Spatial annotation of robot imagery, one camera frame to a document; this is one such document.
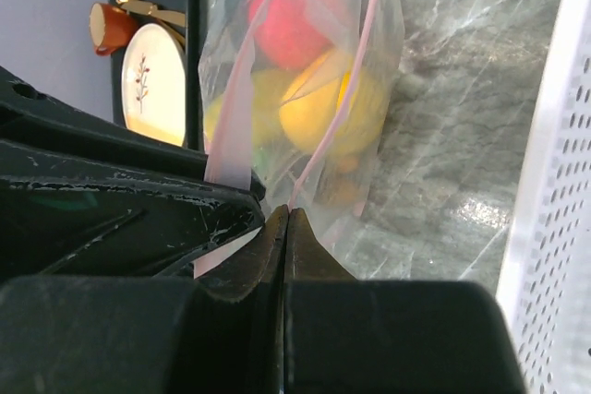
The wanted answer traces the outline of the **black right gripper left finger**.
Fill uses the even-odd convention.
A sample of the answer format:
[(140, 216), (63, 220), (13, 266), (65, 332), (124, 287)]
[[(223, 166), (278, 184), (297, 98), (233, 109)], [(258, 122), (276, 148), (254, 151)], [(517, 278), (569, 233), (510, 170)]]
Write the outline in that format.
[(27, 276), (1, 288), (5, 393), (279, 393), (289, 213), (196, 280)]

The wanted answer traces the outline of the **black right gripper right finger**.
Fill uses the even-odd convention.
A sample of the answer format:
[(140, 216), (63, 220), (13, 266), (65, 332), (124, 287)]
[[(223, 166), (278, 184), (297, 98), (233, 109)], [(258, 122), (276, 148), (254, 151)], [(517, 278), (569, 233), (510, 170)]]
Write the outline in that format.
[(302, 209), (283, 281), (288, 393), (525, 392), (501, 310), (477, 283), (355, 279)]

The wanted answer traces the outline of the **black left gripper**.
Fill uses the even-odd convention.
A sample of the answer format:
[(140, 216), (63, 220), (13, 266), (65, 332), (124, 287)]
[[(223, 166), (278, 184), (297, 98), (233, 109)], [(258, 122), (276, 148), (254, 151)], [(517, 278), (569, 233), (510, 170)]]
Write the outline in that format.
[(258, 229), (264, 185), (1, 74), (1, 275), (173, 275)]

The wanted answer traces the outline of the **orange ginger root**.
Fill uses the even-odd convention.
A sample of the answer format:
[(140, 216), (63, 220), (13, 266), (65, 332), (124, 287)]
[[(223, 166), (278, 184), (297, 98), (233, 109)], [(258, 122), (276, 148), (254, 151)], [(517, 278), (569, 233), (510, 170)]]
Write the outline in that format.
[(364, 167), (360, 154), (329, 157), (320, 175), (315, 201), (326, 207), (364, 202), (368, 193)]

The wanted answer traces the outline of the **yellow lemon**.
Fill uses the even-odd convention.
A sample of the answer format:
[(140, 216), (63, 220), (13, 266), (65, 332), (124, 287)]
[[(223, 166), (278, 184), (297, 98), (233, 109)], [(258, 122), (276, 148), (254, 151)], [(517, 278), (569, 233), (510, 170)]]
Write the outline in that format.
[[(343, 103), (353, 57), (331, 49), (316, 59), (289, 85), (279, 110), (287, 138), (302, 152), (311, 154), (322, 141)], [(328, 153), (358, 153), (381, 133), (388, 108), (383, 84), (362, 68), (350, 102), (348, 119), (334, 135)]]

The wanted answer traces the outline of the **clear zip top bag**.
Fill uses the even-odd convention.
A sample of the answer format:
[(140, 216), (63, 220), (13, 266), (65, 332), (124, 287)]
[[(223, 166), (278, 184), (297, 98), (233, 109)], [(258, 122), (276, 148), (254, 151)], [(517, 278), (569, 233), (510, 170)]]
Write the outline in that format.
[(401, 0), (217, 0), (199, 61), (204, 178), (302, 209), (329, 251), (367, 204), (404, 43)]

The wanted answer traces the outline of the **dark purple mangosteen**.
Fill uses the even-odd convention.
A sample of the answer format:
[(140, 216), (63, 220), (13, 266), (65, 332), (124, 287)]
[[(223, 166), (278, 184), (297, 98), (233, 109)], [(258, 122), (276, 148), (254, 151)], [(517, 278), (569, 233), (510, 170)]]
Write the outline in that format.
[(225, 27), (230, 42), (238, 50), (248, 29), (248, 0), (223, 0)]

